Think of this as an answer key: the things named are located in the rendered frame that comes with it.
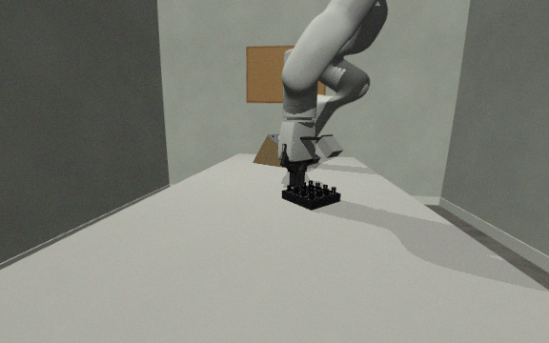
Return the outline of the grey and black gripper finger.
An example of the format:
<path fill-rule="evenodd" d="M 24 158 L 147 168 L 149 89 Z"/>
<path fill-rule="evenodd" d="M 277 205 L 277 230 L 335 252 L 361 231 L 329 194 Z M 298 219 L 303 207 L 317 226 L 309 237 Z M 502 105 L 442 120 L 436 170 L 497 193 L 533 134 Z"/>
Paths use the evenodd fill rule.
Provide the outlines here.
<path fill-rule="evenodd" d="M 309 166 L 309 164 L 311 164 L 313 161 L 314 159 L 298 162 L 298 173 L 300 173 L 299 187 L 304 186 L 305 172 L 307 171 L 307 167 Z"/>
<path fill-rule="evenodd" d="M 299 188 L 300 173 L 298 173 L 298 162 L 290 162 L 289 156 L 287 155 L 286 150 L 287 150 L 287 145 L 285 144 L 280 166 L 286 167 L 288 169 L 288 172 L 290 173 L 290 185 L 292 185 L 293 188 L 294 187 Z"/>

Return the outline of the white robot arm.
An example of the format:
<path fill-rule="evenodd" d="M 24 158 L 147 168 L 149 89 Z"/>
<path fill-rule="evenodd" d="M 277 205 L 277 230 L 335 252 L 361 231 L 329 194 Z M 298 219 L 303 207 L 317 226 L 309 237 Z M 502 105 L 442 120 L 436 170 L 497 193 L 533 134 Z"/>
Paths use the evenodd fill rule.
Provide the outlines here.
<path fill-rule="evenodd" d="M 326 158 L 338 156 L 344 150 L 332 134 L 317 136 L 338 108 L 361 98 L 370 87 L 367 73 L 343 56 L 368 49 L 387 14 L 386 0 L 331 0 L 302 33 L 295 47 L 284 53 L 283 117 L 315 120 L 315 137 L 300 140 L 316 140 Z M 336 95 L 317 94 L 317 81 Z"/>

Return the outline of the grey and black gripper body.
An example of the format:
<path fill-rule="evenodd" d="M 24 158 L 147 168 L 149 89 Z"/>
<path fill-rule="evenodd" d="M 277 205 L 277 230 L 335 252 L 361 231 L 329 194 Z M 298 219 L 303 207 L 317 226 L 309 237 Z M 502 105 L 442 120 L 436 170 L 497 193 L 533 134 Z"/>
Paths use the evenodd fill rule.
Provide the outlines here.
<path fill-rule="evenodd" d="M 278 159 L 281 160 L 285 144 L 290 162 L 311 160 L 315 157 L 315 140 L 300 140 L 300 137 L 315 137 L 315 120 L 284 120 L 278 140 Z"/>

